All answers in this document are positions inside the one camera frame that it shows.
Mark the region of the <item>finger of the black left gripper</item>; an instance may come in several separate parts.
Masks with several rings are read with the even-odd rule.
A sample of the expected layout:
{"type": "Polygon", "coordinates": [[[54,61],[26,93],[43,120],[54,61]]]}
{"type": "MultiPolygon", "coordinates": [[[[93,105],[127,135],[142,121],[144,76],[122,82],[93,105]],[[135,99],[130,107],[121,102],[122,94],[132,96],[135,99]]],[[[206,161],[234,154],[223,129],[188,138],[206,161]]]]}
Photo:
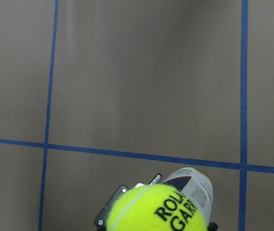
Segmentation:
{"type": "Polygon", "coordinates": [[[163,185],[157,174],[149,184],[121,185],[94,223],[105,228],[162,228],[163,185]]]}
{"type": "Polygon", "coordinates": [[[218,228],[219,228],[219,226],[215,222],[210,222],[207,227],[207,230],[208,231],[217,231],[218,228]]]}

